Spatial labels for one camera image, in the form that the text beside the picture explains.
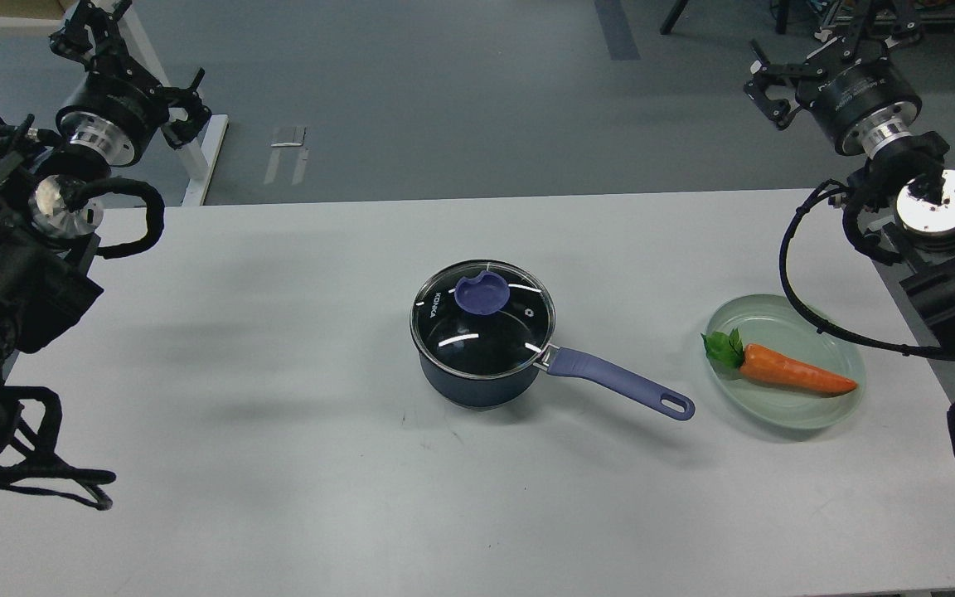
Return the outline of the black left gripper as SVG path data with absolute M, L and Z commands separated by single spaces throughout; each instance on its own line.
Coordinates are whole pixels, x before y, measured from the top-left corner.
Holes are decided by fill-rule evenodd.
M 200 92 L 205 69 L 197 69 L 189 86 L 171 87 L 130 58 L 120 31 L 130 7 L 130 1 L 114 1 L 107 10 L 79 1 L 50 34 L 51 52 L 86 71 L 58 109 L 57 131 L 68 143 L 101 155 L 109 167 L 139 163 L 155 133 L 179 150 L 197 139 L 212 116 Z

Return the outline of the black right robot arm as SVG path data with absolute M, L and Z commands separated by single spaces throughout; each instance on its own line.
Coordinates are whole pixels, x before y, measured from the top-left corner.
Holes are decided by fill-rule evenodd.
M 955 169 L 945 163 L 950 148 L 940 133 L 912 132 L 922 102 L 891 60 L 892 51 L 922 37 L 912 2 L 856 1 L 849 22 L 798 63 L 774 63 L 751 41 L 755 60 L 744 90 L 777 129 L 807 112 L 835 152 L 865 158 L 848 181 L 812 190 L 785 230 L 779 280 L 793 310 L 817 332 L 855 345 L 955 363 Z M 820 201 L 841 209 L 846 242 L 857 253 L 899 273 L 905 311 L 933 345 L 850 332 L 799 298 L 788 277 L 789 246 Z

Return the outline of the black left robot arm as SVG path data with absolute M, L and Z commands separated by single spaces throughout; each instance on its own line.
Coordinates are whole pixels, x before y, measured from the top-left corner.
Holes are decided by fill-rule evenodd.
M 33 114 L 0 116 L 0 490 L 53 496 L 38 481 L 75 483 L 63 498 L 109 510 L 110 471 L 77 468 L 58 456 L 63 405 L 44 386 L 10 386 L 18 354 L 34 354 L 94 306 L 103 289 L 95 258 L 121 260 L 162 238 L 162 193 L 117 170 L 139 163 L 156 133 L 182 150 L 213 118 L 201 97 L 205 72 L 176 87 L 136 58 L 124 35 L 130 2 L 77 1 L 50 34 L 57 56 L 85 76 L 58 109 L 52 129 Z

